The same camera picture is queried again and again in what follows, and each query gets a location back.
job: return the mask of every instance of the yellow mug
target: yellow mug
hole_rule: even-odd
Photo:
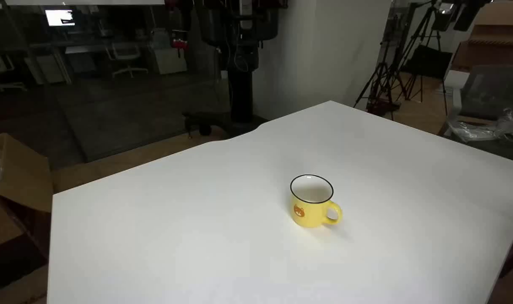
[[[338,225],[343,220],[343,210],[332,203],[332,184],[316,174],[302,174],[292,179],[292,218],[297,225],[312,228],[322,225]]]

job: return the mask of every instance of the mug rim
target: mug rim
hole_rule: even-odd
[[[331,189],[329,198],[326,198],[324,201],[305,201],[305,200],[299,198],[299,196],[294,193],[292,186],[294,186],[294,183],[295,183],[297,179],[300,179],[300,178],[317,178],[317,179],[322,179],[322,181],[329,186],[329,189]],[[334,186],[332,186],[326,178],[322,178],[322,176],[319,176],[319,174],[299,174],[299,176],[295,176],[295,178],[290,181],[290,193],[292,193],[294,198],[297,198],[297,200],[300,200],[300,201],[304,201],[304,203],[307,203],[307,205],[324,205],[324,203],[327,203],[331,198],[334,198],[336,189],[334,189]]]

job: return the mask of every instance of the monitor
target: monitor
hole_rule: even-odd
[[[73,10],[69,9],[56,9],[46,10],[49,27],[74,27]]]

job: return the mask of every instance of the white tabletop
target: white tabletop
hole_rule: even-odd
[[[305,230],[289,183],[346,220]],[[49,303],[484,303],[513,162],[339,103],[56,194]]]

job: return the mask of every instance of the mug handle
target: mug handle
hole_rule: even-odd
[[[336,205],[336,203],[332,203],[332,201],[329,201],[327,210],[336,211],[336,213],[338,213],[338,218],[329,218],[327,215],[324,215],[324,218],[326,218],[324,223],[326,223],[326,225],[338,225],[338,223],[341,223],[341,220],[343,220],[343,210],[341,210],[341,206]]]

